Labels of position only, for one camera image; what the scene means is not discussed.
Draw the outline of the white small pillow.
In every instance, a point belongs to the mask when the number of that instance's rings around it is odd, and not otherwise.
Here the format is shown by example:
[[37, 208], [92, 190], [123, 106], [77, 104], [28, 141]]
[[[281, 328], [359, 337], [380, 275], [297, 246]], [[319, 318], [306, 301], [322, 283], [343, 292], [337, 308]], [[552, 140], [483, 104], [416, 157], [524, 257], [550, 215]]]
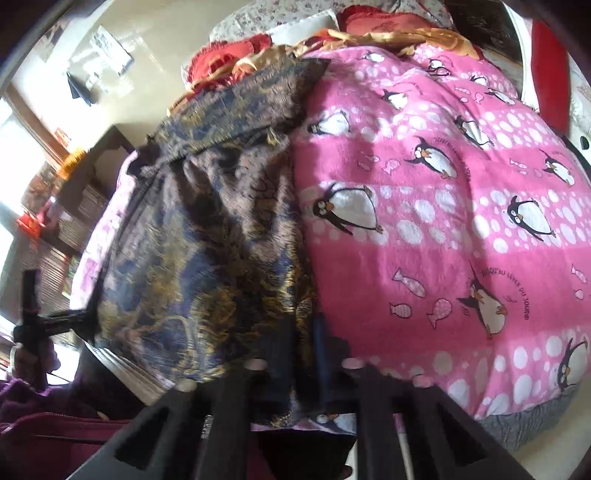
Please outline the white small pillow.
[[339, 29], [338, 18], [331, 9], [278, 25], [266, 30], [266, 35], [270, 36], [273, 45], [294, 46], [323, 29]]

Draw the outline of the red garment on chair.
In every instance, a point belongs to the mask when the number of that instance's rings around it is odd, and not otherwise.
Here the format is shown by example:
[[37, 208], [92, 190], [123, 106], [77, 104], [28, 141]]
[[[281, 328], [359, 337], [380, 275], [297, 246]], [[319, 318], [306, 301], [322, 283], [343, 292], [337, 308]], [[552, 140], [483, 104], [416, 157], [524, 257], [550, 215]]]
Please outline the red garment on chair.
[[532, 23], [532, 76], [540, 116], [561, 134], [569, 130], [568, 54], [558, 37], [539, 20]]

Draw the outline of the gold red satin cloth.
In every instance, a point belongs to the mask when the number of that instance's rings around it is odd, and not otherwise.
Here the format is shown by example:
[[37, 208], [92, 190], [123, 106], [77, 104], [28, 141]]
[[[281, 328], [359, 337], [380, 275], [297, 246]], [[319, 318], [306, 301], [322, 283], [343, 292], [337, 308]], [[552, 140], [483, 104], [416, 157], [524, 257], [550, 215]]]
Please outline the gold red satin cloth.
[[235, 62], [228, 63], [207, 78], [194, 81], [167, 109], [168, 116], [201, 92], [231, 86], [256, 71], [263, 70], [280, 60], [301, 58], [315, 51], [334, 51], [348, 47], [377, 46], [399, 57], [411, 56], [417, 46], [428, 44], [460, 56], [480, 59], [480, 51], [464, 36], [447, 29], [418, 28], [411, 31], [389, 33], [367, 33], [357, 36], [346, 32], [323, 29], [297, 45], [272, 45], [260, 53], [250, 54]]

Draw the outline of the dark wooden side table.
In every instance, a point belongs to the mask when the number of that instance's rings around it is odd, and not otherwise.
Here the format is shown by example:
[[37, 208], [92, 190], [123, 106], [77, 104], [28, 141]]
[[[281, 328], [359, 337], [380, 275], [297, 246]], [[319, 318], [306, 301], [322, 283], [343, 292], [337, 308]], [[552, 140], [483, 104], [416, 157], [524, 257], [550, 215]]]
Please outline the dark wooden side table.
[[117, 126], [110, 126], [47, 202], [41, 239], [68, 257], [81, 256], [133, 152]]

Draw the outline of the red heart pillow left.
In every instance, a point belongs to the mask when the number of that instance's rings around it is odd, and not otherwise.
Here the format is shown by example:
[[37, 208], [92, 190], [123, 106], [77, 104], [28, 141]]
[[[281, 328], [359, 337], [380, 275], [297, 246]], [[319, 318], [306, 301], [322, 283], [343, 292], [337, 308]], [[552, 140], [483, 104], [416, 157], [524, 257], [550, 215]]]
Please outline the red heart pillow left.
[[272, 45], [273, 40], [270, 35], [264, 33], [235, 41], [213, 41], [190, 58], [184, 69], [185, 82], [191, 84], [207, 78], [218, 68], [250, 54], [260, 53]]

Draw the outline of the pink penguin blanket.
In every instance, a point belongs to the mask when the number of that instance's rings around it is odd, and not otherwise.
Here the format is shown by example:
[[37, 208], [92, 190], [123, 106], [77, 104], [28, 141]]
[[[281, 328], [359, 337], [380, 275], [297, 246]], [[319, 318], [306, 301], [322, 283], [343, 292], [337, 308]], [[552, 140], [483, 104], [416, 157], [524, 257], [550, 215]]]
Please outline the pink penguin blanket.
[[[490, 63], [431, 46], [314, 52], [290, 134], [314, 326], [490, 428], [556, 421], [590, 372], [590, 183]], [[83, 341], [137, 397], [164, 387], [95, 344], [88, 303], [135, 186], [130, 159], [74, 280]]]

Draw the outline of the red heart pillow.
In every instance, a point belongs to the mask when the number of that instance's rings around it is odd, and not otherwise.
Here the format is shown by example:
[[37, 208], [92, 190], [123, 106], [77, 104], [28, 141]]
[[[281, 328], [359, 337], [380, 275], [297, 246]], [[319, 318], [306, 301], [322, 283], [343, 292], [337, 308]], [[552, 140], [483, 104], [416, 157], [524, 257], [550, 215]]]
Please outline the red heart pillow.
[[250, 54], [260, 53], [272, 45], [273, 40], [270, 35], [264, 33], [235, 41], [213, 41], [190, 58], [184, 69], [185, 82], [191, 84], [207, 78], [218, 68]]
[[369, 5], [346, 7], [339, 12], [338, 21], [342, 31], [357, 36], [436, 28], [434, 23], [415, 13], [387, 13]]

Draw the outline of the red heart pillow right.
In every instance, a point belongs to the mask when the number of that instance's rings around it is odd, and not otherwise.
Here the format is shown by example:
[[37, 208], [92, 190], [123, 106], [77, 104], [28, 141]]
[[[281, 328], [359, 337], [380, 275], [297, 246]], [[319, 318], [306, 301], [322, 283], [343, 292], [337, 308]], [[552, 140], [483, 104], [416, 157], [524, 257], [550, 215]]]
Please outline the red heart pillow right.
[[387, 13], [369, 5], [346, 7], [339, 12], [338, 21], [342, 31], [357, 36], [436, 28], [434, 23], [415, 13]]

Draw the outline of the floral pillow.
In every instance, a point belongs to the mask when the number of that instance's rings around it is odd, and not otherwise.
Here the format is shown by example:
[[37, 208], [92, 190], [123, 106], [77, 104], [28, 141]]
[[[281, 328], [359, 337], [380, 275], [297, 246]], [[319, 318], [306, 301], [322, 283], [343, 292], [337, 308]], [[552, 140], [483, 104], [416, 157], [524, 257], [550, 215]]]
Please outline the floral pillow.
[[417, 14], [438, 27], [452, 28], [454, 22], [443, 1], [434, 0], [308, 0], [252, 1], [216, 24], [208, 40], [235, 41], [270, 30], [281, 24], [332, 10], [335, 14], [353, 5], [366, 5], [387, 13]]

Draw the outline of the dark blue gold patterned garment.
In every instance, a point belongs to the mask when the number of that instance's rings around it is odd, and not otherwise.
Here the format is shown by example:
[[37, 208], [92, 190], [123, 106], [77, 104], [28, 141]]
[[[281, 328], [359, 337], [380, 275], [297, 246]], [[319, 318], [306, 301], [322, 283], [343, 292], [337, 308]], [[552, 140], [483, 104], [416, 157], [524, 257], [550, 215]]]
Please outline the dark blue gold patterned garment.
[[284, 58], [158, 126], [88, 307], [96, 346], [164, 387], [263, 358], [287, 403], [257, 426], [353, 434], [353, 415], [315, 402], [317, 290], [290, 140], [328, 65]]

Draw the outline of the wall calendar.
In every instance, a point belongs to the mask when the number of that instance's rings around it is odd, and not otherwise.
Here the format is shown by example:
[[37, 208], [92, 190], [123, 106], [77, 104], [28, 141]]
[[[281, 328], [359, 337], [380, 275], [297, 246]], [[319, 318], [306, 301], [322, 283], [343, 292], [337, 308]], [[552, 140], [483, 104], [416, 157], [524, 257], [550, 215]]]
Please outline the wall calendar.
[[133, 57], [102, 25], [91, 35], [89, 45], [90, 59], [85, 62], [83, 70], [90, 75], [100, 77], [105, 71], [110, 71], [121, 77], [134, 62]]

